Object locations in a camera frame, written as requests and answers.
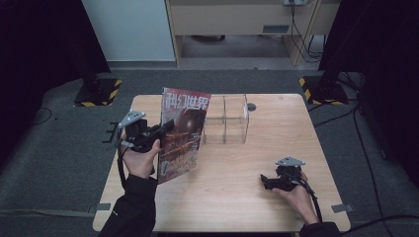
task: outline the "clear acrylic box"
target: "clear acrylic box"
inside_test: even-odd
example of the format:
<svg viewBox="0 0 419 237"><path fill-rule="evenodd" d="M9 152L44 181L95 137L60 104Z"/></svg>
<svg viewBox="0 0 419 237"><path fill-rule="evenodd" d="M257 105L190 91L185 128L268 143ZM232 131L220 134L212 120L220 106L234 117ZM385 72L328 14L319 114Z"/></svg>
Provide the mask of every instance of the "clear acrylic box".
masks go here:
<svg viewBox="0 0 419 237"><path fill-rule="evenodd" d="M204 124L203 143L243 144L248 124L246 94L213 95Z"/></svg>

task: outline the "wooden table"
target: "wooden table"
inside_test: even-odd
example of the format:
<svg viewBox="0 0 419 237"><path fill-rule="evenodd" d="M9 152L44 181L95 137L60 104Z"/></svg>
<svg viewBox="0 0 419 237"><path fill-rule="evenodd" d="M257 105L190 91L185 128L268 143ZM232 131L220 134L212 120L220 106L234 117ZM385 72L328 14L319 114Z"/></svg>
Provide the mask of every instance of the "wooden table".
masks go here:
<svg viewBox="0 0 419 237"><path fill-rule="evenodd" d="M316 192L324 221L334 221L341 231L350 229L346 212L334 213L341 204L303 98L295 94L247 94L257 109L249 113L244 144L204 144L198 167L157 188L154 231L167 232L297 232L302 219L285 200L264 189L260 174L275 178L275 161L292 156L305 161L302 170ZM147 113L149 124L160 121L161 96L137 96L132 108ZM112 165L93 228L100 231L121 187L117 157Z"/></svg>

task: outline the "wire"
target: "wire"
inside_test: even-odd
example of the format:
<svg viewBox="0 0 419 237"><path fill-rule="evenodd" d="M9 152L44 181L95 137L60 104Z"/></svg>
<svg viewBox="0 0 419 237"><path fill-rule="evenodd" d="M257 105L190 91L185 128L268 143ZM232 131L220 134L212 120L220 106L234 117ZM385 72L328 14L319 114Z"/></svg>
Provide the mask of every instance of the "wire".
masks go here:
<svg viewBox="0 0 419 237"><path fill-rule="evenodd" d="M311 45L312 45L313 40L314 40L314 37L315 36L311 36L310 37L310 41L308 43L308 55L310 55L311 53L314 53L314 54L317 54L317 55L313 55L313 56L310 55L310 56L311 57L314 57L314 58L320 58L323 55L323 52L322 51L321 52L315 52L315 51L311 51L310 50Z"/></svg>
<svg viewBox="0 0 419 237"><path fill-rule="evenodd" d="M377 190L376 178L374 176L374 172L373 172L373 168L371 166L370 158L368 156L368 153L367 153L367 150L366 150L366 147L365 147L365 144L364 144L364 140L363 140L363 138L361 136L360 129L359 129L358 123L357 123L357 117L356 117L356 110L357 110L357 108L358 108L358 106L356 106L355 109L353 110L353 119L354 119L355 129L357 131L358 138L360 139L361 146L362 146L363 152L364 152L364 156L366 158L367 165L368 165L368 168L370 170L370 175L371 175L371 179L372 179L373 187L374 187L374 193L376 194L376 200L377 200L377 207L378 207L378 211L379 211L379 216L382 219L382 224L384 225L385 230L387 231L388 235L389 236L393 236L392 233L391 233L391 231L390 231L390 229L387 226L387 223L385 222L384 214L382 213L381 202L379 200L379 195L378 195L378 190Z"/></svg>
<svg viewBox="0 0 419 237"><path fill-rule="evenodd" d="M357 84L355 84L355 82L352 80L351 76L349 75L348 72L341 72L341 74L348 80L348 82L345 82L343 80L338 79L339 82L349 86L350 88L354 89L355 91L357 91L357 93L359 93L361 91L361 87L358 86Z"/></svg>
<svg viewBox="0 0 419 237"><path fill-rule="evenodd" d="M300 48L300 47L296 44L295 39L293 38L293 28L295 28L295 29L296 29L296 31L297 31L297 33L298 33L298 35L299 35L299 37L301 38L301 41L302 41L302 46L305 48L305 51L308 53L308 55L309 55L310 57L313 57L313 56L309 53L309 51L308 51L308 49L307 49L307 47L306 47L306 45L305 45L304 39L302 38L302 35L301 35L301 33L299 32L298 27L296 26L296 23L295 23L295 18L294 18L294 16L295 16L295 5L294 5L294 3L293 3L293 0L290 0L290 2L291 2L291 12L292 12L291 39L292 39L292 41L293 41L293 44L294 44L294 45L295 45L295 47L298 49L299 54L301 55L302 59L303 59L305 62L309 62L309 63L319 62L320 60L315 60L315 61L309 61L309 60L307 60L307 59L304 57L304 55L303 55L303 53L302 53L301 48Z"/></svg>
<svg viewBox="0 0 419 237"><path fill-rule="evenodd" d="M322 106L324 106L325 104L321 104L321 105L318 105L318 106L316 106L316 107L313 107L313 108L311 108L310 110L308 110L309 112L312 112L312 111L314 111L315 109L317 109L317 108L320 108L320 107L322 107Z"/></svg>
<svg viewBox="0 0 419 237"><path fill-rule="evenodd" d="M282 172L281 175L288 176L292 181L296 181L299 183L302 187L305 188L305 190L311 195L311 199L314 203L315 212L317 214L317 218L320 222L323 222L323 217L321 216L320 206L318 205L317 197L314 195L314 190L311 188L311 186L308 184L307 181L302 179L297 179L295 176L290 175L287 172Z"/></svg>
<svg viewBox="0 0 419 237"><path fill-rule="evenodd" d="M50 110L48 108L44 108L44 107L40 108L40 110L46 110L46 111L48 111L49 112L48 118L46 118L45 120L40 121L40 122L31 123L31 125L40 125L40 124L43 124L44 122L48 121L52 117L52 110Z"/></svg>
<svg viewBox="0 0 419 237"><path fill-rule="evenodd" d="M380 219L377 219L377 220L373 220L373 221L370 221L368 223L365 223L365 224L359 225L357 227L351 228L350 230L342 233L342 235L345 235L345 234L348 234L348 233L351 233L351 232L354 232L354 231L357 231L357 230L366 228L368 226L377 224L377 223L379 223L381 221L391 220L391 219L419 219L419 216L417 216L417 215L391 215L391 216L388 216L388 217L384 217L384 218L380 218Z"/></svg>
<svg viewBox="0 0 419 237"><path fill-rule="evenodd" d="M118 150L118 160L117 160L117 164L118 164L118 171L120 173L120 179L121 179L121 185L123 186L123 188L126 188L126 174L124 171L124 154L126 153L126 151L128 150L128 148L126 148L126 150L124 152L121 151L121 136L122 136L123 130L120 128L118 129L118 134L117 134L117 138L119 139L118 143L117 143L117 150Z"/></svg>
<svg viewBox="0 0 419 237"><path fill-rule="evenodd" d="M328 119L328 120L325 120L325 121L319 122L319 123L315 124L315 125L314 125L314 127L320 127L320 126L322 126L322 125L324 125L324 124L326 124L326 123L328 123L328 122L330 122L330 121L333 121L333 120L336 120L336 119L341 119L341 118L343 118L343 117L346 117L346 116L350 115L350 114L351 114L354 110L356 110L356 109L357 109L357 107L358 107L359 105L360 105L360 104L357 104L354 108L350 109L347 113L345 113L345 114L343 114L343 115L341 115L341 116L339 116L339 117L336 117L336 118L330 118L330 119Z"/></svg>

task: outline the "white cabinet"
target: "white cabinet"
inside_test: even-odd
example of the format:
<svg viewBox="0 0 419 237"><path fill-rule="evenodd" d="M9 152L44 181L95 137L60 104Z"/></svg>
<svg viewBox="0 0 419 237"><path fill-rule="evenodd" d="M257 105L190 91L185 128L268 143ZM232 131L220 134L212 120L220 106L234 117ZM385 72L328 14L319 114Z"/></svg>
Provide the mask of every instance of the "white cabinet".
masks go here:
<svg viewBox="0 0 419 237"><path fill-rule="evenodd" d="M175 61L164 0L82 0L108 61Z"/></svg>

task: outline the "magazine cover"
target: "magazine cover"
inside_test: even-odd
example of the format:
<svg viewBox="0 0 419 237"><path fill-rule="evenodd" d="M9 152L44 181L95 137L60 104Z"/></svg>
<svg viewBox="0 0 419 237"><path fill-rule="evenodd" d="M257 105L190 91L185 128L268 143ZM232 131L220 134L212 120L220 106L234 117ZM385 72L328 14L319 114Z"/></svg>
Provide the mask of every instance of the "magazine cover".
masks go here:
<svg viewBox="0 0 419 237"><path fill-rule="evenodd" d="M158 184L173 180L197 166L201 134L210 105L210 94L163 88L161 123L175 126L161 140Z"/></svg>

